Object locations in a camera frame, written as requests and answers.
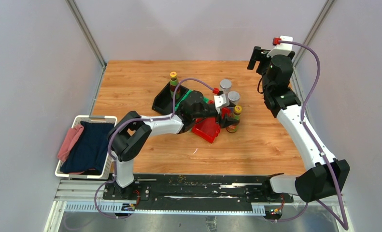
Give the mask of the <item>red label sauce bottle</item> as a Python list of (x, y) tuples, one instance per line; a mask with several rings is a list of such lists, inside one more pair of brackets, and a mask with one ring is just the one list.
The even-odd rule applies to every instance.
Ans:
[(231, 116), (234, 122), (228, 127), (226, 127), (227, 132), (235, 133), (238, 130), (241, 112), (242, 112), (242, 107), (240, 105), (236, 105), (233, 109), (232, 116)]

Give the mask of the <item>green label sauce bottle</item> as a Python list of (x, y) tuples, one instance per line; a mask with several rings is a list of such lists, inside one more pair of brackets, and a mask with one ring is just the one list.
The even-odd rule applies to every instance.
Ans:
[(170, 94), (175, 100), (178, 100), (181, 96), (181, 86), (175, 71), (170, 72)]

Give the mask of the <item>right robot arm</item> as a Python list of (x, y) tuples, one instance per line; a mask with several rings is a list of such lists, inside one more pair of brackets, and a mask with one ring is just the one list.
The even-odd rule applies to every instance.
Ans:
[(263, 95), (266, 107), (287, 130), (298, 149), (306, 169), (300, 176), (276, 174), (266, 181), (262, 196), (273, 202), (281, 193), (296, 195), (306, 203), (336, 195), (343, 204), (341, 191), (350, 166), (338, 160), (321, 141), (304, 112), (304, 104), (290, 88), (293, 74), (290, 50), (253, 48), (247, 69), (261, 75), (257, 91)]

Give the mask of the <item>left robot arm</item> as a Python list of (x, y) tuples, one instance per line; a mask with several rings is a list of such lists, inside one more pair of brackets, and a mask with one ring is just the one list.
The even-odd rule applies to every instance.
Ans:
[(141, 116), (136, 111), (127, 113), (107, 136), (107, 152), (114, 161), (112, 183), (116, 186), (115, 193), (123, 200), (133, 196), (133, 160), (149, 138), (185, 133), (193, 128), (197, 119), (213, 118), (222, 129), (238, 124), (239, 119), (222, 113), (225, 102), (224, 93), (216, 95), (213, 103), (206, 103), (203, 94), (193, 90), (169, 115)]

